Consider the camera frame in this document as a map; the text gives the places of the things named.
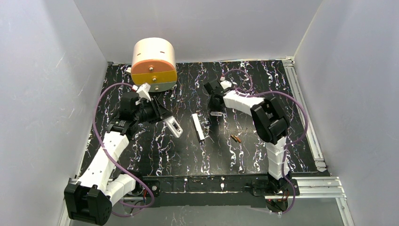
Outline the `white remote control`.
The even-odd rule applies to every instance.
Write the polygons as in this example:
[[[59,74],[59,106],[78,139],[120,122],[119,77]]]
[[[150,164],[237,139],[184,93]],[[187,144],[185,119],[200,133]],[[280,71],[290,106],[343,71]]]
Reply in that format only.
[[[181,128],[180,124],[177,122],[174,116],[166,118],[164,120],[164,123],[167,125],[167,127],[175,137],[179,138],[182,135],[183,129]]]

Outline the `long white rectangular block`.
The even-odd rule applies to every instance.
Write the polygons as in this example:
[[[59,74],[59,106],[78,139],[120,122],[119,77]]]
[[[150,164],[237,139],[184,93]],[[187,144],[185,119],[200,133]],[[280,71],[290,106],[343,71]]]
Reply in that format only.
[[[204,134],[203,134],[203,130],[202,130],[202,127],[201,127],[201,123],[200,123],[200,121],[199,121],[199,118],[198,118],[198,114],[197,114],[197,113],[193,113],[193,114],[192,114],[192,121],[193,121],[193,124],[194,124],[194,127],[195,127],[195,131],[196,131],[198,140],[199,140],[200,142],[203,142],[203,141],[205,140],[205,136],[204,136]]]

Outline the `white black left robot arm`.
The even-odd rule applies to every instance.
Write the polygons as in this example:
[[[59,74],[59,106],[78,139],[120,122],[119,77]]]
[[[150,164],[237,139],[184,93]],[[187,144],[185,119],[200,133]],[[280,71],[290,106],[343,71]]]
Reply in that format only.
[[[94,159],[76,183],[69,183],[64,199],[70,219],[103,226],[112,214],[113,206],[136,189],[137,184],[154,196],[138,176],[121,167],[117,160],[134,138],[141,123],[163,121],[175,137],[183,130],[155,97],[147,93],[124,93],[115,117],[110,121],[102,144]]]

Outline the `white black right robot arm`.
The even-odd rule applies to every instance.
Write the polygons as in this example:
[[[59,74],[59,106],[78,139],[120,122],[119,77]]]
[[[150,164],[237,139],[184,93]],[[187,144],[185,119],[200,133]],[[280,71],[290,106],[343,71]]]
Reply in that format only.
[[[285,145],[290,123],[278,100],[275,97],[267,99],[240,93],[231,87],[229,81],[213,80],[205,83],[204,88],[210,95],[210,108],[230,108],[252,117],[256,133],[266,146],[266,191],[277,193],[285,190],[289,174]]]

